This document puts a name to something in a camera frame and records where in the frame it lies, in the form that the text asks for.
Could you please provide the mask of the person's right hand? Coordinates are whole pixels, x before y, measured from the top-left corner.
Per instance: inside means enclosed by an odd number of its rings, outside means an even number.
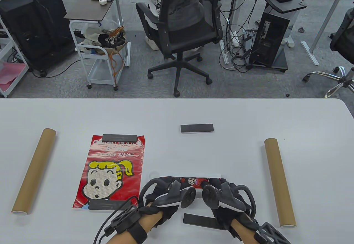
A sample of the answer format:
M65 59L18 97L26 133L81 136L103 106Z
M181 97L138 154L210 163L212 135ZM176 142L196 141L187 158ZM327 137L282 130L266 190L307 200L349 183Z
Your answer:
M230 233L233 220L237 220L245 228L256 231L259 227L254 220L256 206L254 198L245 185L235 185L226 179L210 178L202 182L202 198L212 210L218 223Z

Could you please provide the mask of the person's left hand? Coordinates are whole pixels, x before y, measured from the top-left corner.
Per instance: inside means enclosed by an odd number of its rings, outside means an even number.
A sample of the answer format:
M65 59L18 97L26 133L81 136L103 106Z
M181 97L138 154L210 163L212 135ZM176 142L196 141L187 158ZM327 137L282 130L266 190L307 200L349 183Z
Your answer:
M140 191L138 209L141 215L154 215L162 212L161 225L172 217L182 202L181 183L171 176L150 180Z

